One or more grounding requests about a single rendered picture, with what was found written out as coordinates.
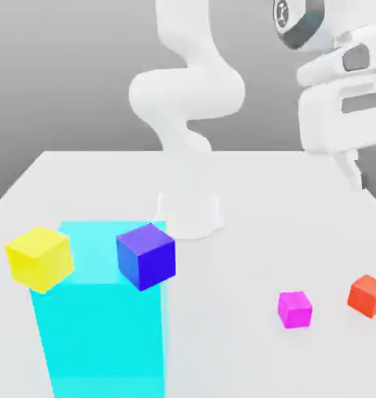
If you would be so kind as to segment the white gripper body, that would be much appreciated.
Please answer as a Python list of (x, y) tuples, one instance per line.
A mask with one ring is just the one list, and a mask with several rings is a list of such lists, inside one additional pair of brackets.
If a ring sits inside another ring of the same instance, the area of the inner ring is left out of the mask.
[(303, 91), (298, 101), (305, 151), (335, 154), (376, 145), (373, 79), (341, 79)]

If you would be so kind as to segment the small magenta cube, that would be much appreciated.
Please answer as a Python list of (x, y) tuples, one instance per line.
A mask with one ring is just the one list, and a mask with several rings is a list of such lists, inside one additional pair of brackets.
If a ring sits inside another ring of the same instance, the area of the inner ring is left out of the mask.
[(312, 304), (303, 291), (281, 292), (278, 299), (278, 315), (287, 329), (309, 327)]

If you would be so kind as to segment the small blue cube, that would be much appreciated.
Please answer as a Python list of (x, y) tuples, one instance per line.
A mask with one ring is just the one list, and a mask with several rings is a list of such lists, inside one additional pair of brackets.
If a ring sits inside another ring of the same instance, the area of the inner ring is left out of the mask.
[(148, 223), (116, 237), (118, 267), (139, 291), (176, 275), (176, 241)]

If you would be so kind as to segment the small orange cube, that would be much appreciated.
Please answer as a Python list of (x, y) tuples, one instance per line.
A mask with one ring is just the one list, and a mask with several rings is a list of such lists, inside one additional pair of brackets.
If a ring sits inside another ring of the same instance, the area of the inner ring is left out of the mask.
[(376, 315), (376, 279), (365, 274), (350, 287), (347, 305), (368, 318)]

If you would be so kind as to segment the small yellow cube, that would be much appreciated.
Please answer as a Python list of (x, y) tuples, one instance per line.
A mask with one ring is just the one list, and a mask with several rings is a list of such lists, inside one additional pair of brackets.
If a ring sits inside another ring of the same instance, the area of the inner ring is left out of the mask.
[(74, 271), (69, 237), (41, 226), (7, 243), (5, 251), (13, 279), (40, 294)]

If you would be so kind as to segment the large cyan box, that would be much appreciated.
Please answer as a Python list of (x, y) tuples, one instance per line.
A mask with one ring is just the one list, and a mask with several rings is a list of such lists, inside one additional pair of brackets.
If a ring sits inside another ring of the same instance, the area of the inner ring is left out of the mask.
[(73, 273), (31, 299), (54, 398), (165, 398), (162, 288), (119, 271), (116, 237), (143, 221), (64, 221)]

